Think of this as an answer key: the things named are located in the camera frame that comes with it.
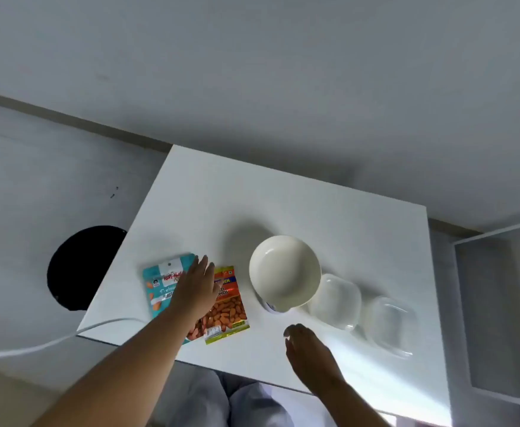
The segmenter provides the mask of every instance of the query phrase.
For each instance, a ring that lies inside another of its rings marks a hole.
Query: forearm
[[[142,427],[192,319],[168,308],[73,385],[34,425]]]
[[[388,427],[386,421],[344,381],[316,393],[337,427]]]

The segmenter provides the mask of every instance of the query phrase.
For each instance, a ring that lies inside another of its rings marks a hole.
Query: person's right arm
[[[331,351],[302,324],[284,331],[286,355],[303,384],[321,400],[337,427],[388,427],[386,421],[345,382]]]

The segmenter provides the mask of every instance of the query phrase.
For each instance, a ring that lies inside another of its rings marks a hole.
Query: person's left arm
[[[143,427],[195,322],[216,300],[214,264],[205,256],[184,273],[171,304],[74,384],[34,427]]]

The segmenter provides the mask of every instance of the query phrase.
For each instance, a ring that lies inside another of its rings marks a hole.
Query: human arm
[[[337,427],[388,427],[386,421],[345,381],[327,346],[302,324],[284,331],[286,356],[303,384],[321,400]]]
[[[214,304],[214,264],[207,257],[180,277],[171,304],[102,360],[34,424],[34,427],[143,427],[163,390],[181,344]]]

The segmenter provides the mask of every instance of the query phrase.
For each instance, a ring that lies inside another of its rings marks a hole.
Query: human hand
[[[181,274],[168,307],[184,312],[191,324],[207,314],[221,289],[220,284],[214,283],[214,263],[208,262],[207,255],[201,262],[195,257],[189,270]]]
[[[329,348],[312,330],[298,323],[284,331],[286,356],[299,380],[316,396],[343,383],[343,375]]]

